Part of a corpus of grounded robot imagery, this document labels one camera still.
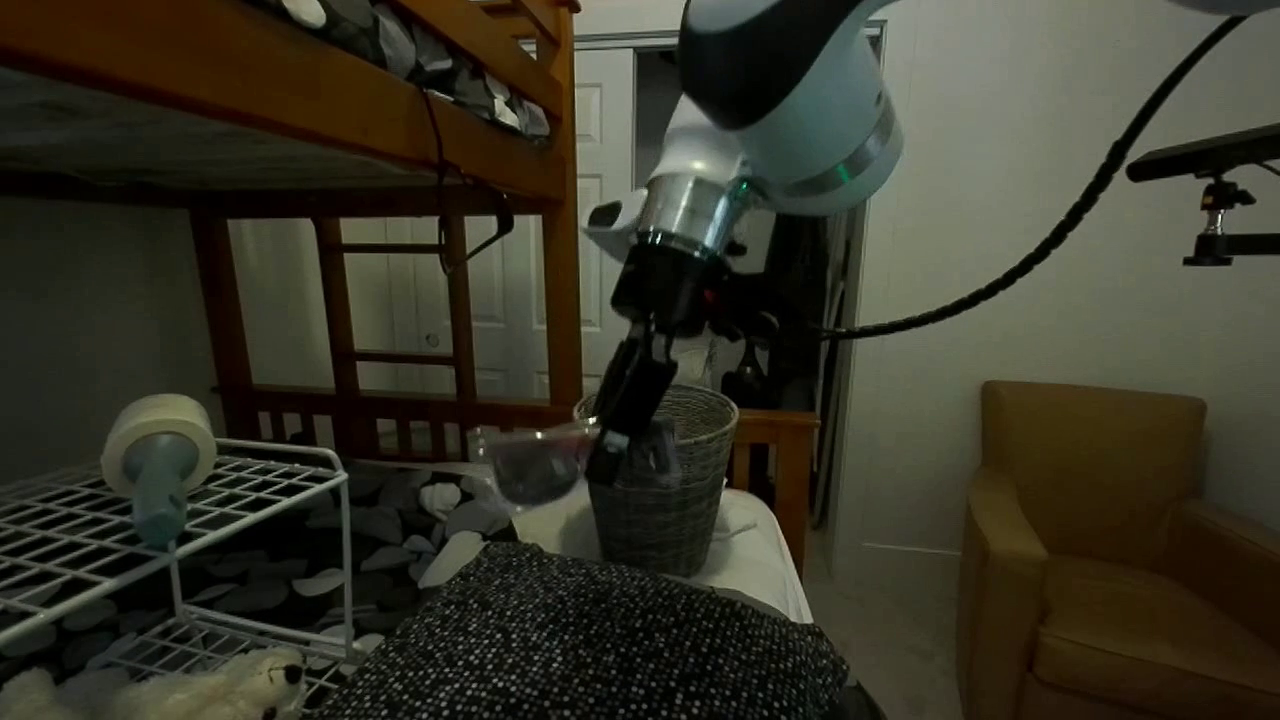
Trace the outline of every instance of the white tape roll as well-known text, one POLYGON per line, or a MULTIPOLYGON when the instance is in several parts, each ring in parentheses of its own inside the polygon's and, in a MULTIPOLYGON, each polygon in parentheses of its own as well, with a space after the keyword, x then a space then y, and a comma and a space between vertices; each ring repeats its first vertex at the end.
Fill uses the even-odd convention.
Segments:
POLYGON ((192 496, 216 464, 216 440, 214 440, 203 405, 175 391, 143 397, 115 417, 100 456, 104 478, 112 485, 112 493, 128 496, 134 489, 126 473, 128 446, 153 435, 184 435, 195 446, 195 473, 184 485, 184 493, 192 496))

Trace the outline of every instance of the wire rack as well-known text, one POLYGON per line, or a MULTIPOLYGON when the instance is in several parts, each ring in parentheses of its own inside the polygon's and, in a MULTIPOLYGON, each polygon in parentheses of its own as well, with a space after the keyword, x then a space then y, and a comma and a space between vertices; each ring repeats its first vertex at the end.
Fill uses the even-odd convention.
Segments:
POLYGON ((344 478, 329 446, 222 440, 173 553, 140 549, 128 500, 95 473, 23 485, 0 496, 0 649, 296 503, 344 493, 344 478))
POLYGON ((356 670, 353 656, 335 642, 296 642, 291 637, 243 630, 200 614, 173 614, 140 637, 115 639, 91 666, 126 666, 134 678, 166 676, 166 670, 203 670, 226 656, 243 656, 255 649, 291 642, 305 656, 305 706, 322 706, 347 670, 356 670))

